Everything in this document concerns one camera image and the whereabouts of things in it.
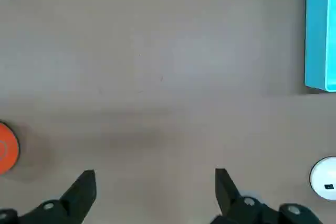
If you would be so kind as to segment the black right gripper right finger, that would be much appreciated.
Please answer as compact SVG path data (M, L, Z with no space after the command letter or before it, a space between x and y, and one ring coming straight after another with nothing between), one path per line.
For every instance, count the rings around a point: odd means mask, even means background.
M282 204L278 210L268 207L252 196L240 194L224 168L215 169L215 194L221 210L212 223L237 224L322 224L307 207Z

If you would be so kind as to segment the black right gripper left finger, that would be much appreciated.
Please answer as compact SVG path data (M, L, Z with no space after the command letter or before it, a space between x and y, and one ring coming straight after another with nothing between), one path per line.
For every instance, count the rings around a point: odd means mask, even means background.
M96 197L95 171L85 170L59 199L45 201L21 216L15 209L1 209L1 223L83 223Z

